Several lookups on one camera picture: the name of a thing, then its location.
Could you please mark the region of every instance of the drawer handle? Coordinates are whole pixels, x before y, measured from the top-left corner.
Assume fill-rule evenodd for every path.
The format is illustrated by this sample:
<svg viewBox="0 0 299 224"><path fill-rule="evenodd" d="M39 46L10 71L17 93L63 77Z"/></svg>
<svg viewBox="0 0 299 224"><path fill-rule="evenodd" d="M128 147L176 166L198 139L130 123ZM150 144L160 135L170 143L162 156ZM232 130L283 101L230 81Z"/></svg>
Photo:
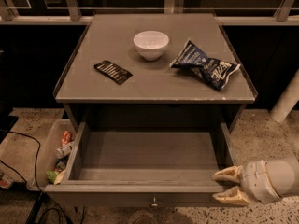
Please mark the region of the drawer handle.
<svg viewBox="0 0 299 224"><path fill-rule="evenodd" d="M150 207L153 209L158 208L156 197L152 198L152 204L150 205Z"/></svg>

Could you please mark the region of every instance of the white bowl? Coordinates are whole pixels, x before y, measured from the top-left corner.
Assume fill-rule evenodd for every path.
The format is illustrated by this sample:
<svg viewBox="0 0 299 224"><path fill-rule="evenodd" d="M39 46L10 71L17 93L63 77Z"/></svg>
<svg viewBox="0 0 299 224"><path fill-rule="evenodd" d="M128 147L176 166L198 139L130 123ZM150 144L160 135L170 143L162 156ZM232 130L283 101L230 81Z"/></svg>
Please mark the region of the white bowl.
<svg viewBox="0 0 299 224"><path fill-rule="evenodd" d="M169 43L168 36L157 31L139 33L133 40L139 54L149 61L154 61L161 57Z"/></svg>

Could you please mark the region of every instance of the plastic bin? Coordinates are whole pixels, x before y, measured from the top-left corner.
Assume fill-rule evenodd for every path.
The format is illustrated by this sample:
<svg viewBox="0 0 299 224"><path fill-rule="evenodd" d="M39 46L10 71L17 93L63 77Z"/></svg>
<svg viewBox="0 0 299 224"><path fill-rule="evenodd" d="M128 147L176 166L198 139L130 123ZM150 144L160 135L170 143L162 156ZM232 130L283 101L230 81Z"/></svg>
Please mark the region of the plastic bin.
<svg viewBox="0 0 299 224"><path fill-rule="evenodd" d="M44 190L48 185L46 172L55 169L57 158L55 156L55 149L61 146L63 131L70 131L73 134L73 140L75 139L75 130L69 119L56 120L48 134L45 144L41 144L39 154L36 162L36 179L38 186ZM39 191L36 185L35 173L27 182L27 188L29 190Z"/></svg>

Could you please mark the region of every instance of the speckled floor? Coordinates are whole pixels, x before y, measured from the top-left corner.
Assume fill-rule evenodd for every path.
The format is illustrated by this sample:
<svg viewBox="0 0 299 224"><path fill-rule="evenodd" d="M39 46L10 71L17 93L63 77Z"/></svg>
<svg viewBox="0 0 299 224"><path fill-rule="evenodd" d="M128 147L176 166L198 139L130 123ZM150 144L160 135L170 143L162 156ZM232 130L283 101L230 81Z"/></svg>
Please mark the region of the speckled floor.
<svg viewBox="0 0 299 224"><path fill-rule="evenodd" d="M32 135L43 143L52 123L64 113L61 109L15 109L11 115L19 117L14 132ZM276 123L267 110L244 110L232 133L235 154L239 164L260 159L296 155L299 150L299 111L292 111L282 122ZM9 134L0 145L0 159L18 170L25 179L34 171L37 143L16 134ZM0 164L15 181L22 179ZM0 223L25 223L34 203L34 195L23 192L0 190ZM40 213L54 206L47 200ZM82 209L76 212L65 208L74 223L81 223ZM96 208L87 207L82 223L134 224L142 216L150 216L154 223L201 224L201 223L299 223L299 199L286 198L280 203L252 204L238 208ZM59 223L51 212L41 223Z"/></svg>

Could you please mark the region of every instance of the robotic hand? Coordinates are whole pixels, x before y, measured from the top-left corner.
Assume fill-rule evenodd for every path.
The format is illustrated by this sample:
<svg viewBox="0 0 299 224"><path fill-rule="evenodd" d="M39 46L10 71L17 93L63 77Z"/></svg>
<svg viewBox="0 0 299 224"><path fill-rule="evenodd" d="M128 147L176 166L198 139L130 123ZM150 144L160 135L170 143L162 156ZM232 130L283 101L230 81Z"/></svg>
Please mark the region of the robotic hand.
<svg viewBox="0 0 299 224"><path fill-rule="evenodd" d="M299 195L299 161L295 157L273 161L253 161L216 172L215 181L238 184L213 197L223 203L249 205L274 203Z"/></svg>

